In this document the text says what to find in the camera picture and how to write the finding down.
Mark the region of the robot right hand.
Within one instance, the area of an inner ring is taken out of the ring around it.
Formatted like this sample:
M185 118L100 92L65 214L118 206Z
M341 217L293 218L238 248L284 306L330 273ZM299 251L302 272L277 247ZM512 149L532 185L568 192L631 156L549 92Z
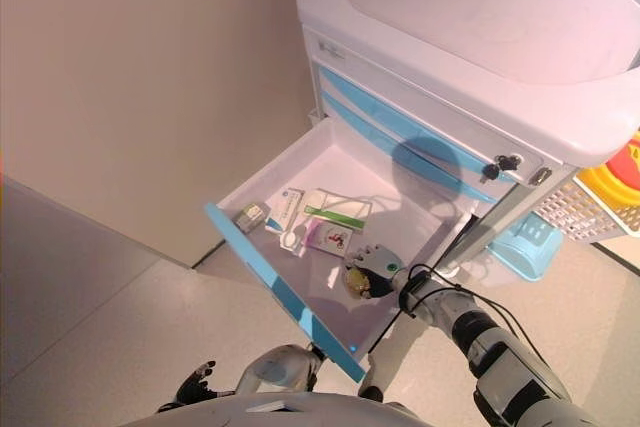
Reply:
M393 278L404 264L394 252L376 244L347 254L343 268L343 282L352 297L377 299L394 291Z

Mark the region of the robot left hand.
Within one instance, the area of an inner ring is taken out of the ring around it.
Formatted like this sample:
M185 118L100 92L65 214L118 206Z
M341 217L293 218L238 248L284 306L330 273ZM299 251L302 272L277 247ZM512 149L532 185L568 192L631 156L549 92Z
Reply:
M207 377L211 376L216 366L214 360L209 360L196 368L180 385L174 398L157 409L157 413L192 405L217 398L232 396L233 390L213 391L208 387Z

